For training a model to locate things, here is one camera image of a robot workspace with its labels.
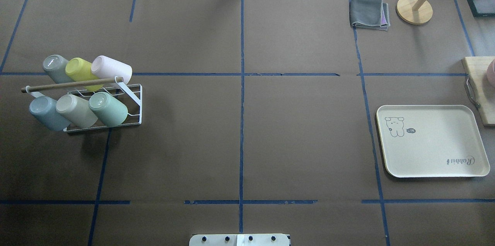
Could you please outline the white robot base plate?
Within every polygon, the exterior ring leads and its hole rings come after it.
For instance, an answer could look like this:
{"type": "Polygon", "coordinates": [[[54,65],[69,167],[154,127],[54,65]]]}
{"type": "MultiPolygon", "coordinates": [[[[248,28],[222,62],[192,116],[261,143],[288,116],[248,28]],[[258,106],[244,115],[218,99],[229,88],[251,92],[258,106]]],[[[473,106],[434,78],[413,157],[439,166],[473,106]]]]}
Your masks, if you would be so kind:
{"type": "Polygon", "coordinates": [[[267,234],[197,234],[189,246],[290,246],[290,235],[267,234]]]}

